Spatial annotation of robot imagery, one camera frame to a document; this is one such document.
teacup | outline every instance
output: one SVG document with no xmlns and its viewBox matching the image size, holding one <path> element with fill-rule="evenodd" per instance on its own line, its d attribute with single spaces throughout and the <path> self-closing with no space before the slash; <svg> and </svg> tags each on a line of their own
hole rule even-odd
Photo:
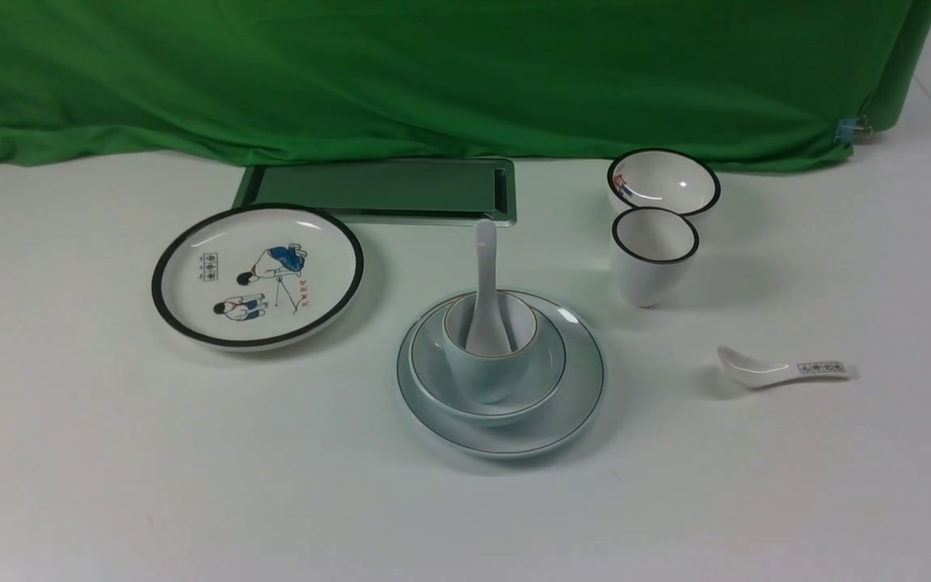
<svg viewBox="0 0 931 582">
<path fill-rule="evenodd" d="M 507 397 L 527 371 L 533 346 L 537 343 L 537 316 L 527 302 L 499 291 L 498 307 L 512 351 L 503 356 L 488 357 L 466 350 L 466 336 L 473 323 L 475 306 L 476 293 L 470 293 L 458 298 L 444 313 L 444 356 L 455 381 L 466 391 L 464 395 L 489 404 Z"/>
<path fill-rule="evenodd" d="M 610 269 L 633 306 L 661 302 L 682 279 L 699 248 L 692 222 L 670 210 L 631 209 L 613 221 Z"/>
</svg>

decorated plate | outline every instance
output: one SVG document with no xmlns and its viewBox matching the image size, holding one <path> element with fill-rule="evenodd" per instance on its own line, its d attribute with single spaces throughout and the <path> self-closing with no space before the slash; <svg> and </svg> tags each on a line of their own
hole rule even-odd
<svg viewBox="0 0 931 582">
<path fill-rule="evenodd" d="M 153 272 L 153 303 L 180 334 L 232 351 L 273 349 L 320 331 L 361 283 L 358 238 L 321 210 L 259 204 L 183 232 Z"/>
</svg>

small bowl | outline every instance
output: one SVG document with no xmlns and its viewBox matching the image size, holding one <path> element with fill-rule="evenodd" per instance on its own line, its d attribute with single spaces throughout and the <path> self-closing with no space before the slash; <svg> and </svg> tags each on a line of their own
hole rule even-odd
<svg viewBox="0 0 931 582">
<path fill-rule="evenodd" d="M 721 196 L 721 182 L 713 170 L 669 149 L 637 149 L 621 155 L 610 163 L 606 183 L 617 214 L 651 206 L 691 218 L 708 213 Z"/>
<path fill-rule="evenodd" d="M 411 337 L 411 378 L 426 400 L 447 416 L 480 427 L 501 427 L 528 419 L 557 394 L 566 372 L 566 345 L 553 323 L 538 313 L 538 331 L 529 367 L 506 398 L 491 404 L 477 402 L 463 390 L 444 356 L 443 321 L 448 306 L 429 314 Z"/>
<path fill-rule="evenodd" d="M 444 356 L 451 374 L 466 395 L 476 402 L 491 404 L 507 397 L 515 382 L 527 371 L 533 345 L 537 342 L 537 316 L 527 302 L 499 291 L 498 308 L 512 351 L 490 357 L 466 350 L 466 336 L 473 323 L 475 306 L 476 293 L 470 293 L 451 303 L 444 313 Z"/>
</svg>

black rim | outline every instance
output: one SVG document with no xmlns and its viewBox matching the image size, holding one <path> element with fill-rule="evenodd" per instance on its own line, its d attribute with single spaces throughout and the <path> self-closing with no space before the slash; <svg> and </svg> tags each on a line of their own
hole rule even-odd
<svg viewBox="0 0 931 582">
<path fill-rule="evenodd" d="M 243 213 L 253 213 L 256 210 L 269 210 L 269 209 L 279 209 L 279 210 L 297 210 L 299 213 L 309 213 L 314 214 L 315 217 L 320 217 L 325 221 L 330 222 L 334 227 L 339 229 L 340 232 L 343 232 L 343 235 L 347 237 L 347 240 L 350 240 L 351 247 L 354 248 L 354 279 L 351 279 L 351 286 L 348 287 L 347 292 L 340 298 L 340 301 L 333 306 L 333 309 L 328 310 L 322 317 L 314 320 L 310 324 L 307 324 L 306 327 L 301 327 L 296 331 L 291 331 L 288 334 L 275 335 L 273 338 L 265 339 L 218 339 L 214 338 L 211 335 L 201 334 L 195 329 L 186 327 L 173 313 L 170 309 L 167 309 L 165 301 L 163 301 L 163 272 L 167 266 L 167 262 L 171 261 L 171 256 L 174 255 L 175 251 L 182 246 L 192 235 L 196 234 L 203 228 L 214 224 L 214 222 L 225 220 L 225 218 L 232 217 L 236 214 Z M 240 207 L 240 209 L 231 209 L 226 210 L 224 213 L 214 214 L 213 217 L 205 218 L 203 221 L 197 222 L 191 228 L 183 232 L 174 240 L 170 246 L 163 252 L 163 255 L 160 255 L 160 260 L 156 263 L 156 268 L 153 269 L 153 281 L 152 281 L 152 292 L 153 292 L 153 305 L 156 306 L 156 310 L 160 314 L 160 317 L 163 317 L 163 320 L 167 321 L 167 325 L 171 325 L 181 335 L 185 335 L 186 338 L 191 338 L 197 340 L 197 342 L 203 342 L 205 344 L 210 344 L 213 346 L 218 346 L 222 348 L 258 348 L 262 346 L 269 346 L 272 344 L 278 344 L 283 342 L 288 342 L 288 340 L 294 340 L 299 338 L 301 335 L 310 334 L 314 329 L 318 329 L 330 319 L 335 317 L 337 314 L 346 308 L 347 304 L 351 302 L 351 299 L 354 297 L 355 292 L 358 290 L 358 286 L 361 285 L 361 277 L 365 270 L 365 254 L 361 250 L 361 242 L 358 242 L 358 237 L 351 232 L 351 229 L 347 228 L 347 225 L 344 225 L 343 222 L 337 221 L 336 218 L 333 218 L 329 213 L 317 209 L 308 209 L 307 206 L 300 206 L 299 204 L 281 204 L 281 203 L 268 203 L 268 204 L 255 204 L 252 206 Z"/>
<path fill-rule="evenodd" d="M 538 296 L 538 295 L 533 295 L 532 293 L 528 293 L 528 292 L 525 292 L 525 291 L 512 291 L 512 290 L 507 290 L 507 291 L 509 291 L 510 293 L 514 293 L 514 294 L 516 294 L 516 295 L 529 295 L 529 296 L 531 296 L 531 297 L 535 297 L 535 298 L 538 298 L 538 299 L 542 299 L 542 301 L 544 301 L 544 302 L 549 302 L 549 303 L 551 303 L 551 305 L 554 305 L 554 306 L 561 306 L 561 305 L 559 305 L 559 303 L 553 302 L 553 301 L 551 301 L 550 299 L 545 299 L 545 298 L 543 298 L 543 297 L 540 297 L 540 296 Z M 450 298 L 450 299 L 447 299 L 447 301 L 437 303 L 436 306 L 433 306 L 433 307 L 430 308 L 429 310 L 426 310 L 426 313 L 423 314 L 422 317 L 420 317 L 418 320 L 416 320 L 415 323 L 411 324 L 411 327 L 409 328 L 409 331 L 407 331 L 407 332 L 409 332 L 409 334 L 413 334 L 413 332 L 416 331 L 416 329 L 419 328 L 419 324 L 422 323 L 422 321 L 423 321 L 424 319 L 426 319 L 426 318 L 429 316 L 429 314 L 432 314 L 433 312 L 435 312 L 435 310 L 440 309 L 441 306 L 447 305 L 447 303 L 450 303 L 451 301 L 454 301 L 454 299 L 456 299 L 456 298 L 458 298 L 458 297 L 461 297 L 461 295 L 457 295 L 457 296 L 455 296 L 455 297 L 452 297 L 452 298 Z M 402 401 L 404 401 L 404 406 L 407 406 L 407 409 L 409 409 L 409 412 L 411 413 L 411 416 L 414 416 L 414 417 L 415 417 L 415 420 L 418 421 L 419 424 L 422 424 L 422 426 L 424 426 L 424 427 L 426 428 L 426 430 L 428 430 L 429 432 L 432 432 L 433 434 L 437 435 L 437 437 L 439 437 L 440 439 L 444 440 L 444 442 L 449 442 L 449 443 L 451 443 L 451 445 L 455 445 L 455 446 L 459 447 L 459 449 L 472 450 L 472 452 L 474 452 L 474 453 L 483 453 L 483 454 L 487 454 L 487 456 L 489 456 L 489 457 L 491 457 L 491 458 L 497 458 L 497 457 L 510 457 L 510 458 L 512 458 L 512 457 L 519 457 L 521 454 L 536 453 L 536 452 L 539 452 L 539 450 L 548 449 L 548 447 L 550 447 L 550 446 L 555 446 L 555 445 L 557 445 L 559 442 L 562 442 L 562 440 L 566 440 L 566 439 L 569 439 L 570 437 L 572 437 L 574 434 L 577 433 L 577 431 L 580 431 L 581 428 L 584 428 L 585 426 L 588 426 L 588 421 L 591 420 L 592 414 L 595 414 L 595 411 L 598 410 L 599 404 L 601 404 L 601 402 L 602 402 L 602 397 L 603 397 L 603 395 L 605 395 L 605 355 L 602 354 L 602 349 L 601 349 L 601 347 L 598 345 L 598 340 L 595 339 L 595 336 L 594 336 L 594 335 L 592 335 L 591 329 L 588 329 L 588 325 L 587 325 L 587 324 L 584 324 L 583 322 L 581 322 L 581 325 L 583 325 L 584 332 L 587 332 L 588 338 L 591 338 L 592 343 L 595 344 L 595 350 L 598 352 L 599 364 L 602 365 L 602 381 L 601 381 L 601 386 L 599 386 L 599 390 L 598 390 L 598 398 L 595 398 L 595 402 L 592 403 L 592 408 L 591 408 L 591 410 L 588 410 L 588 413 L 587 413 L 587 415 L 584 417 L 584 420 L 581 420 L 581 421 L 580 421 L 580 424 L 577 424 L 576 428 L 573 428 L 573 430 L 572 430 L 572 431 L 569 431 L 568 434 L 562 435 L 562 437 L 559 437 L 558 439 L 555 439 L 553 442 L 548 443 L 548 445 L 536 446 L 536 447 L 533 447 L 533 449 L 527 449 L 527 450 L 513 450 L 512 453 L 498 453 L 498 452 L 495 452 L 494 450 L 474 449 L 474 447 L 472 447 L 472 446 L 462 445 L 462 444 L 459 443 L 459 442 L 456 442 L 456 441 L 454 441 L 454 440 L 451 440 L 450 438 L 447 438 L 446 436 L 444 436 L 444 435 L 440 434 L 439 432 L 437 432 L 434 428 L 430 427 L 429 424 L 426 424 L 425 421 L 423 421 L 422 419 L 420 419 L 420 417 L 418 416 L 418 414 L 415 413 L 415 410 L 414 410 L 413 408 L 411 408 L 411 405 L 409 404 L 409 402 L 407 402 L 407 397 L 406 397 L 406 395 L 404 395 L 404 387 L 403 387 L 403 386 L 400 386 L 400 384 L 402 384 L 402 383 L 401 383 L 400 380 L 399 380 L 399 378 L 400 378 L 400 372 L 398 371 L 398 391 L 399 391 L 399 393 L 402 395 Z M 396 362 L 395 365 L 397 365 L 398 367 L 400 367 L 400 360 L 402 359 L 402 357 L 404 357 L 404 350 L 410 349 L 410 347 L 411 347 L 411 342 L 406 342 L 404 339 L 402 339 L 402 345 L 400 345 L 400 347 L 398 348 L 398 362 Z"/>
<path fill-rule="evenodd" d="M 618 232 L 618 227 L 620 227 L 620 221 L 623 221 L 624 217 L 628 217 L 628 215 L 630 214 L 647 213 L 647 211 L 656 211 L 657 213 L 673 214 L 675 215 L 675 217 L 678 217 L 682 221 L 685 221 L 685 224 L 688 225 L 688 228 L 691 229 L 692 231 L 693 239 L 692 239 L 691 250 L 688 250 L 688 253 L 681 255 L 679 258 L 669 259 L 666 261 L 660 261 L 657 259 L 650 259 L 649 257 L 642 257 L 642 255 L 639 255 L 635 253 L 635 251 L 632 251 L 630 248 L 626 247 L 623 240 L 620 240 L 620 232 Z M 675 213 L 675 211 L 672 211 L 672 210 L 659 209 L 659 207 L 656 207 L 656 206 L 638 206 L 636 209 L 627 210 L 624 213 L 618 215 L 617 220 L 613 221 L 613 242 L 617 244 L 617 247 L 621 248 L 621 251 L 624 251 L 624 253 L 627 253 L 628 255 L 632 255 L 632 257 L 634 257 L 635 259 L 639 261 L 653 263 L 654 265 L 669 265 L 672 263 L 682 262 L 688 257 L 691 257 L 691 255 L 695 254 L 695 250 L 698 250 L 699 248 L 699 231 L 695 230 L 695 227 L 694 225 L 692 225 L 692 222 L 689 221 L 688 218 L 684 217 L 683 214 Z"/>
<path fill-rule="evenodd" d="M 621 194 L 620 191 L 618 191 L 617 185 L 613 183 L 613 174 L 617 173 L 617 166 L 620 166 L 620 162 L 623 162 L 625 158 L 630 158 L 631 155 L 635 155 L 635 154 L 643 154 L 643 152 L 647 152 L 647 151 L 663 151 L 663 152 L 666 152 L 666 154 L 675 154 L 675 155 L 682 156 L 682 158 L 691 159 L 692 162 L 698 163 L 698 165 L 701 166 L 703 170 L 706 170 L 706 173 L 710 174 L 710 178 L 713 178 L 714 196 L 712 199 L 710 199 L 710 203 L 706 204 L 706 206 L 703 206 L 702 209 L 692 210 L 691 213 L 683 213 L 681 214 L 682 217 L 694 217 L 694 215 L 696 214 L 705 213 L 706 211 L 712 209 L 714 205 L 717 204 L 717 201 L 720 200 L 721 181 L 720 179 L 717 178 L 717 174 L 714 173 L 714 171 L 711 170 L 709 166 L 707 166 L 705 163 L 701 161 L 698 161 L 698 159 L 692 158 L 691 155 L 682 154 L 682 152 L 677 151 L 677 150 L 651 147 L 651 148 L 643 148 L 643 149 L 634 149 L 634 150 L 627 152 L 627 154 L 622 154 L 618 156 L 618 158 L 613 160 L 613 163 L 610 163 L 609 169 L 606 170 L 605 179 L 606 179 L 606 182 L 609 184 L 609 189 L 611 189 L 611 191 L 613 191 L 613 194 L 616 195 L 618 199 L 620 199 L 620 202 L 627 204 L 632 209 L 642 208 L 642 206 L 635 206 L 630 200 L 625 198 L 624 195 Z"/>
</svg>

white table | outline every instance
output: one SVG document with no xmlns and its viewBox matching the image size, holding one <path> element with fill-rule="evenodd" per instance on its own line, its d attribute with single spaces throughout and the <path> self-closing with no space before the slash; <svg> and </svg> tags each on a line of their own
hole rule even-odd
<svg viewBox="0 0 931 582">
<path fill-rule="evenodd" d="M 520 162 L 502 282 L 578 310 L 606 406 L 560 454 L 462 456 L 396 395 L 470 229 L 352 225 L 359 301 L 280 353 L 193 345 L 160 251 L 241 171 L 177 154 L 0 167 L 0 582 L 931 580 L 931 104 L 846 165 L 724 175 L 661 309 L 609 293 L 606 162 Z M 714 348 L 861 378 L 735 397 Z"/>
</svg>

